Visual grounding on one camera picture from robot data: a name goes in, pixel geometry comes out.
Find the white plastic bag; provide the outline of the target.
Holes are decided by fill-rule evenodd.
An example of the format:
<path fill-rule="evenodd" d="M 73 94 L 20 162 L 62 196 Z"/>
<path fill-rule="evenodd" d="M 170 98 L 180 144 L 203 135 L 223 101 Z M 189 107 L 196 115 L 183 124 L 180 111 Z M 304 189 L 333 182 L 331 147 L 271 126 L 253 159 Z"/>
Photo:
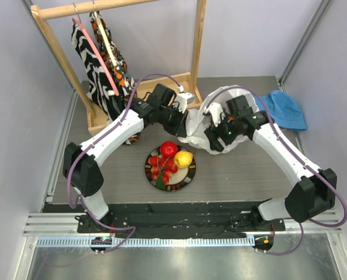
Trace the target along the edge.
<path fill-rule="evenodd" d="M 197 149 L 204 149 L 212 155 L 227 153 L 233 150 L 236 145 L 226 146 L 222 152 L 210 149 L 209 140 L 205 136 L 206 128 L 213 124 L 211 115 L 205 115 L 206 107 L 213 103 L 220 103 L 225 112 L 225 121 L 240 121 L 247 125 L 247 132 L 244 141 L 253 139 L 253 134 L 261 126 L 268 122 L 265 111 L 260 111 L 252 93 L 238 85 L 223 86 L 210 93 L 199 109 L 188 110 L 186 120 L 187 137 L 179 137 L 181 143 L 187 143 Z"/>

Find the fake red apple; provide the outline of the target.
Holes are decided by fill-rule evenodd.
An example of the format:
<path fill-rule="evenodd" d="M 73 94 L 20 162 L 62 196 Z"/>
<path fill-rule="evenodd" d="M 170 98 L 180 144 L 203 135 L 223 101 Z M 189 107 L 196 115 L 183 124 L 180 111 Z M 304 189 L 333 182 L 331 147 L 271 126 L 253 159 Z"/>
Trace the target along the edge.
<path fill-rule="evenodd" d="M 178 152 L 178 146 L 172 141 L 166 141 L 160 146 L 159 152 L 163 158 L 174 158 Z"/>

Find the fake yellow lemon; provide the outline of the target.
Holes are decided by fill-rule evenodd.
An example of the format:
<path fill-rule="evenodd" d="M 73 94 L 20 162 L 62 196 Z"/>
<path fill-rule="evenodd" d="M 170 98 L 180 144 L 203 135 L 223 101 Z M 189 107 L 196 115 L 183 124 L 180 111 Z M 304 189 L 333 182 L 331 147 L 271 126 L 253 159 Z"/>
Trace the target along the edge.
<path fill-rule="evenodd" d="M 173 160 L 178 168 L 187 168 L 192 163 L 193 154 L 186 150 L 181 150 L 174 156 Z"/>

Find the fake red cherry bunch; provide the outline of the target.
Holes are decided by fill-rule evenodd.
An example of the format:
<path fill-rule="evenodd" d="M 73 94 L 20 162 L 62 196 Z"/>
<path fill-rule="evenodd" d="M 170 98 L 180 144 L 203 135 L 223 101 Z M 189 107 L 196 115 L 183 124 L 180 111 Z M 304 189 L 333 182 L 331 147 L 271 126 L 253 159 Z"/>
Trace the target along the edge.
<path fill-rule="evenodd" d="M 159 155 L 149 156 L 145 165 L 145 175 L 155 188 L 164 191 L 173 191 L 169 183 L 172 176 L 178 172 L 173 159 L 166 159 Z"/>

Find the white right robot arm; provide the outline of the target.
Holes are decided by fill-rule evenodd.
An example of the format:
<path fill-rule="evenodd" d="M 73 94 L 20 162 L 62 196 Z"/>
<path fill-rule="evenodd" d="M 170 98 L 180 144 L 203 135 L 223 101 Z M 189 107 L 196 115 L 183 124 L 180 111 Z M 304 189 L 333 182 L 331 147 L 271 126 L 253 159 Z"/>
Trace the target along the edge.
<path fill-rule="evenodd" d="M 204 113 L 211 123 L 204 133 L 213 151 L 221 152 L 238 136 L 246 136 L 260 146 L 280 167 L 292 185 L 287 197 L 268 199 L 259 204 L 250 216 L 256 230 L 266 229 L 274 219 L 292 218 L 305 222 L 335 204 L 335 194 L 328 185 L 336 184 L 331 169 L 314 165 L 282 134 L 266 111 L 253 111 L 245 96 L 238 96 L 222 106 L 214 101 L 206 105 Z"/>

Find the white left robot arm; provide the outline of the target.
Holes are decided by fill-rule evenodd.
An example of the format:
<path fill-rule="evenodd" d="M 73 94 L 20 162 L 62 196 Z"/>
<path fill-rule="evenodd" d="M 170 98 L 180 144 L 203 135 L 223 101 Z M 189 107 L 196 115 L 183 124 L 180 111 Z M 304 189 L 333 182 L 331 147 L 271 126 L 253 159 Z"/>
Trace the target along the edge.
<path fill-rule="evenodd" d="M 159 83 L 145 99 L 135 98 L 127 103 L 110 125 L 89 140 L 76 145 L 69 143 L 64 151 L 63 175 L 67 179 L 67 192 L 75 190 L 91 218 L 91 226 L 99 233 L 111 225 L 107 215 L 109 207 L 101 192 L 104 161 L 130 137 L 151 124 L 159 123 L 176 137 L 185 137 L 187 107 L 195 97 L 183 91 L 176 93 Z"/>

